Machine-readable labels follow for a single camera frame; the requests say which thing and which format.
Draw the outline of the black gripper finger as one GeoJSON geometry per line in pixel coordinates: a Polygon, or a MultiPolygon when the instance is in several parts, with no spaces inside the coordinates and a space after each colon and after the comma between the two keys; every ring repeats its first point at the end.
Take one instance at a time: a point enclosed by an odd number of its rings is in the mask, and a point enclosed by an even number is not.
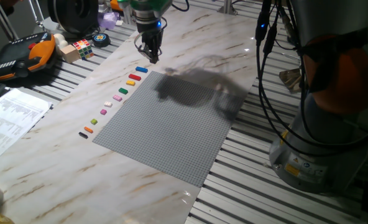
{"type": "Polygon", "coordinates": [[[149,50],[149,46],[146,43],[142,43],[140,46],[140,53],[147,58],[148,60],[150,60],[152,58],[152,53],[149,50]]]}
{"type": "Polygon", "coordinates": [[[151,47],[151,63],[156,64],[159,61],[159,44],[153,43],[151,47]]]}

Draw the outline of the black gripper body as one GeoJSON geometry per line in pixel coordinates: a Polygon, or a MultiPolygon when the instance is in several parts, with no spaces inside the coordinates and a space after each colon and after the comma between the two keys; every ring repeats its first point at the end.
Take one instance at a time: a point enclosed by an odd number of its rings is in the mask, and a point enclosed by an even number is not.
{"type": "Polygon", "coordinates": [[[141,34],[142,42],[148,47],[160,47],[164,30],[162,18],[156,18],[148,23],[137,22],[137,30],[141,34]]]}

